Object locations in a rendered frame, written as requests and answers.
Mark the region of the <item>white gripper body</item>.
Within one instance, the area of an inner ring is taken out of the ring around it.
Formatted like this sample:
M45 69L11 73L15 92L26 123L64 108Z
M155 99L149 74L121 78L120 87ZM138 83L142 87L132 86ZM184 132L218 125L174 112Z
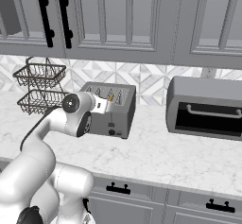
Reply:
M96 96L95 97L95 107L93 112L96 113L105 113L108 109L109 101L107 99Z

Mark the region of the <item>grey metal toaster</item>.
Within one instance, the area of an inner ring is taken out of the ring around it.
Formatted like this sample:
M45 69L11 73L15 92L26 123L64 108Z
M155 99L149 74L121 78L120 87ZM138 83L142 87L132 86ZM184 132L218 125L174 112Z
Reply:
M136 86L103 82L87 82L80 89L102 98L114 94L113 107L110 112L92 113L90 133L127 139L136 109Z

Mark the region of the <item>grey toaster oven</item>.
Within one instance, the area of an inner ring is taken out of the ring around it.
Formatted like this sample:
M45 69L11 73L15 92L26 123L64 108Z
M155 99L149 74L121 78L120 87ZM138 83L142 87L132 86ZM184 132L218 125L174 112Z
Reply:
M242 142L242 118L203 116L194 111L235 114L242 111L242 81L173 77L166 94L165 122L169 132Z

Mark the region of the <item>grey drawer front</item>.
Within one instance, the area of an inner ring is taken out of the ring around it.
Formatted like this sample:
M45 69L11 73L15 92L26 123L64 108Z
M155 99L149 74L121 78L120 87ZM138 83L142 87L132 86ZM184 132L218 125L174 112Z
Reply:
M207 209L210 198L223 204L226 200L235 208L234 213ZM191 193L170 190L164 224L242 224L242 198L223 194Z
M106 190L106 186L112 182L116 186L123 187L125 184L130 189L129 195L113 193ZM146 183L136 183L132 181L108 179L104 177L95 177L95 187L92 191L93 196L109 199L118 199L122 201L138 201L152 204L165 204L167 201L167 189Z

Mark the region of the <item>grey base cupboard door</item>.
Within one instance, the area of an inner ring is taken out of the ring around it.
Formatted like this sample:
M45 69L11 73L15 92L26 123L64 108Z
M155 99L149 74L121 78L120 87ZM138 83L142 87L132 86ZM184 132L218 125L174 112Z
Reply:
M89 197L96 224L162 224L163 204L124 198Z

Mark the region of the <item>grey wall cupboard door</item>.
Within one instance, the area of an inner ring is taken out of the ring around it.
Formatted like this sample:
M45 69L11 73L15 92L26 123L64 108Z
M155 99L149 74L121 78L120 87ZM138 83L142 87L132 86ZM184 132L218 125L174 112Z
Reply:
M38 0L0 0L0 54L63 58L63 36L57 0L48 0L47 14L55 32L47 46Z
M178 0L171 59L242 69L242 0Z
M69 0L68 59L169 64L176 0Z

